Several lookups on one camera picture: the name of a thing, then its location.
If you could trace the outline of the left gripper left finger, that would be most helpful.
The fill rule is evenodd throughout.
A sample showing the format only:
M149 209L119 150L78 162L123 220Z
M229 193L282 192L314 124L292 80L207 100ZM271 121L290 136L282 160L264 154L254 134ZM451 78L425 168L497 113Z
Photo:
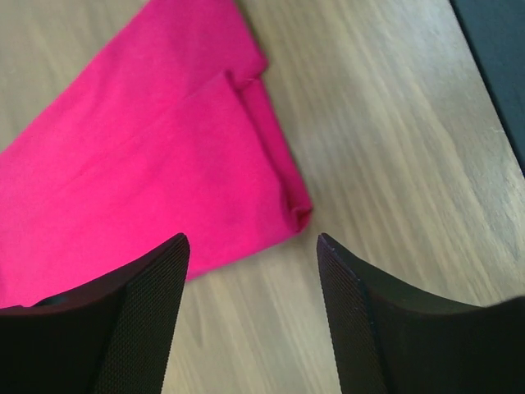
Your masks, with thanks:
M178 234L69 291L1 311L3 393L159 393L189 267Z

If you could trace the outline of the crimson red t shirt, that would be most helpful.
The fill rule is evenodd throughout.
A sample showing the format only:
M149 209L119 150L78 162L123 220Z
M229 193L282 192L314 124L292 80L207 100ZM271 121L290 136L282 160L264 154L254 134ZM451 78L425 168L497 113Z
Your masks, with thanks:
M300 233L312 204L232 1L151 1L1 155L1 304L188 236L197 277Z

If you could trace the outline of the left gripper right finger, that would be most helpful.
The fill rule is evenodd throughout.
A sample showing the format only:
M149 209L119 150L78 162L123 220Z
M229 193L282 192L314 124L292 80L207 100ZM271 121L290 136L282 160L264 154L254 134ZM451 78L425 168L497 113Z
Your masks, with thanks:
M475 306L433 295L317 240L344 393L521 393L524 299Z

